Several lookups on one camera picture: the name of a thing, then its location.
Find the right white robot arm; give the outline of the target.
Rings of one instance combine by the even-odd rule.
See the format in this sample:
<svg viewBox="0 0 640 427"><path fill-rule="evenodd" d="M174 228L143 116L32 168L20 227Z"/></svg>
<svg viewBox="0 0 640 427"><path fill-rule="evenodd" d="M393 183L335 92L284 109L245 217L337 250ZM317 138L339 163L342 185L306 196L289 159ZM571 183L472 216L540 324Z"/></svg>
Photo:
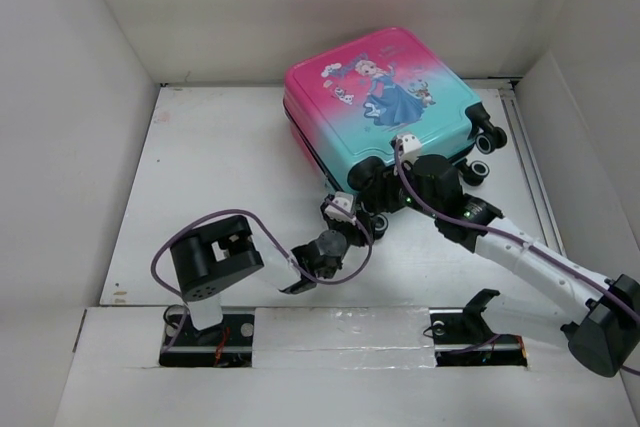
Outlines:
<svg viewBox="0 0 640 427"><path fill-rule="evenodd" d="M350 182L374 212L412 208L434 220L438 232L490 260L541 292L565 315L558 331L588 370L613 377L639 345L639 283L582 267L517 227L488 201L463 190L458 169L441 155L398 159L369 157Z"/></svg>

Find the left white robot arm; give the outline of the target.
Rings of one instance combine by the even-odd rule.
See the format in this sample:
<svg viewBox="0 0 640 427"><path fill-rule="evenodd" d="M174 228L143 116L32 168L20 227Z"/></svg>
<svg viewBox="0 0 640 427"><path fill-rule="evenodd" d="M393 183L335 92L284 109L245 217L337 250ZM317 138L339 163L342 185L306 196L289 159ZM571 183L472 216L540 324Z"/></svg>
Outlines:
<svg viewBox="0 0 640 427"><path fill-rule="evenodd" d="M256 214L243 209L205 215L170 237L150 266L153 279L181 300L180 317L164 320L172 329L166 346L172 347L187 325L201 343L212 343L220 337L223 314L219 304L210 301L266 265L253 241L251 222L300 276L281 290L283 294L297 295L318 285L340 285L358 276L386 227L379 227L374 216L346 205L325 203L322 216L327 229L292 250L285 249Z"/></svg>

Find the aluminium frame rail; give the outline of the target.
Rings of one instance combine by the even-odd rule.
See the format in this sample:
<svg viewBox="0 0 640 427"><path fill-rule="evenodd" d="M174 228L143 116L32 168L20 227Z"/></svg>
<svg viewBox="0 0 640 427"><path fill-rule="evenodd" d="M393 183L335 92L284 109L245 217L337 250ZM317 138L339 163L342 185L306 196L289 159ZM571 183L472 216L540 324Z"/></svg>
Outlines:
<svg viewBox="0 0 640 427"><path fill-rule="evenodd" d="M533 200L543 238L550 248L565 254L565 245L519 109L515 92L516 86L517 79L502 79L499 88L500 100L524 173L525 183Z"/></svg>

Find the white foam cover plate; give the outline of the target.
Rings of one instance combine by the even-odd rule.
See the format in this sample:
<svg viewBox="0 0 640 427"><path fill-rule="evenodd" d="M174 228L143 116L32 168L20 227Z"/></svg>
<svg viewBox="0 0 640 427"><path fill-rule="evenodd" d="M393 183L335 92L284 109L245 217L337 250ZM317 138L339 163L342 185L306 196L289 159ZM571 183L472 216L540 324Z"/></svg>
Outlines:
<svg viewBox="0 0 640 427"><path fill-rule="evenodd" d="M260 308L252 366L418 370L436 365L425 307Z"/></svg>

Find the teal pink suitcase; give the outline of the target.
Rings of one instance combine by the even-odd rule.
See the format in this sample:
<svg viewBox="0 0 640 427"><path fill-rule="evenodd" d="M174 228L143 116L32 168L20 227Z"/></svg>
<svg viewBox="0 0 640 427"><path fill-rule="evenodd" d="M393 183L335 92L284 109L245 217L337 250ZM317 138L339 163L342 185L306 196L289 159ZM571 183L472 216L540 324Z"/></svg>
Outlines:
<svg viewBox="0 0 640 427"><path fill-rule="evenodd" d="M421 154L446 157L469 185L488 175L473 150L503 148L481 98L410 31L379 30L291 66L284 111L294 138L332 192L355 197L354 167L369 157L395 162L391 140L414 134Z"/></svg>

